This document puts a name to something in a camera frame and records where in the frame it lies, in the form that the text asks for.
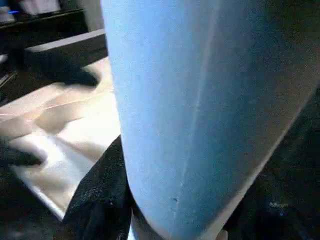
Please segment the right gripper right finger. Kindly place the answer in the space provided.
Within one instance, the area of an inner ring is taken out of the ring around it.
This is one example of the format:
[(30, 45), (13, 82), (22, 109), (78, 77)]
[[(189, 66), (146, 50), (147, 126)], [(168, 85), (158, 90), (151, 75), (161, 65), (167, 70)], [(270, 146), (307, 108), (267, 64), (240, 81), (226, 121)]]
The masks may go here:
[(230, 240), (318, 240), (316, 169), (264, 169), (227, 221)]

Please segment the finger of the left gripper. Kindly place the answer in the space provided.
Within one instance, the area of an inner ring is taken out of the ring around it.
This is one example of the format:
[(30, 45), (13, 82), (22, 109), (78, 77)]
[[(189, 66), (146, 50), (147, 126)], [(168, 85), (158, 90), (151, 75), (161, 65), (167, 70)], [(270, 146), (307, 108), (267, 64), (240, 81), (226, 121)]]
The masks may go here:
[(99, 83), (95, 74), (56, 52), (28, 50), (27, 65), (53, 82), (86, 87), (96, 87)]
[(19, 150), (9, 144), (5, 138), (0, 138), (0, 167), (7, 168), (9, 166), (33, 166), (41, 165), (43, 159), (27, 151)]

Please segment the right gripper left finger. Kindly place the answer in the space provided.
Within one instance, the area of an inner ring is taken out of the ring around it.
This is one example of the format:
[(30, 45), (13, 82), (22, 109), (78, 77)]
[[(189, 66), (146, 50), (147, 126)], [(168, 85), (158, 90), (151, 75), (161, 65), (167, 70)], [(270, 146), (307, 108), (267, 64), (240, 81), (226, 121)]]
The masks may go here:
[(56, 240), (126, 240), (133, 198), (121, 137), (80, 181), (57, 228)]

